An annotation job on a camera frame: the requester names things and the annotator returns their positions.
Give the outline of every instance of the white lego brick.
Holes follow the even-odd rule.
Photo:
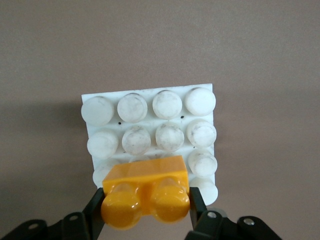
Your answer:
[[[112,163],[182,155],[190,185],[200,188],[206,204],[216,200],[212,84],[83,94],[82,102],[98,188]],[[197,177],[190,155],[201,156],[198,163],[189,161]]]

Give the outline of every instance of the yellow plastic block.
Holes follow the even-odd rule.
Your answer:
[[[188,172],[182,156],[115,165],[102,182],[104,222],[129,229],[141,216],[163,223],[183,219],[189,209]]]

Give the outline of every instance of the yellow lego stud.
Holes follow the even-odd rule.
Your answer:
[[[115,165],[102,182],[101,216],[115,229],[153,215],[163,223],[183,219],[189,209],[188,172],[182,156]]]

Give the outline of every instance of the lego stud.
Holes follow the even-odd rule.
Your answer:
[[[134,227],[142,216],[137,189],[128,183],[116,185],[108,192],[101,205],[103,221],[118,230]]]
[[[87,142],[87,148],[92,157],[106,160],[116,153],[119,140],[117,135],[109,129],[96,132]]]
[[[218,198],[218,189],[210,178],[195,177],[190,182],[190,187],[197,187],[200,190],[204,204],[212,204]]]
[[[97,188],[102,188],[102,181],[105,179],[114,165],[120,164],[116,159],[109,158],[100,163],[100,165],[94,170],[92,179]]]
[[[186,135],[193,146],[196,148],[211,147],[217,138],[216,128],[206,120],[197,119],[189,123]]]
[[[166,122],[156,129],[155,141],[162,150],[175,152],[184,144],[185,135],[177,124]]]
[[[102,127],[114,116],[113,103],[106,97],[95,96],[85,101],[81,107],[83,120],[94,127]]]
[[[122,147],[128,154],[141,156],[148,151],[150,146],[150,134],[143,126],[133,126],[125,131]]]
[[[137,93],[129,93],[120,99],[117,105],[120,118],[127,123],[142,121],[148,112],[146,100]]]
[[[218,163],[216,158],[206,149],[194,150],[188,157],[192,173],[199,178],[208,178],[215,174]]]
[[[191,89],[185,96],[186,109],[195,116],[207,116],[215,109],[216,97],[212,91],[203,87]]]
[[[186,189],[173,178],[165,178],[155,186],[150,198],[151,214],[162,223],[175,223],[183,219],[190,200]]]
[[[177,117],[182,110],[182,101],[178,94],[163,90],[155,95],[152,107],[158,118],[170,120]]]

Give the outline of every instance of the metal screw head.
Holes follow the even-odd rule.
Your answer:
[[[207,216],[211,219],[215,219],[217,217],[217,215],[213,211],[208,212]]]
[[[77,220],[79,217],[77,215],[73,215],[69,218],[70,221]]]
[[[28,227],[28,229],[29,229],[29,230],[35,229],[35,228],[37,228],[38,226],[39,226],[38,223],[33,223],[33,224],[31,224],[31,225]]]
[[[247,224],[247,225],[250,225],[250,226],[255,225],[255,222],[254,222],[252,219],[250,219],[250,218],[245,218],[245,219],[243,220],[243,222],[244,222],[245,224]]]

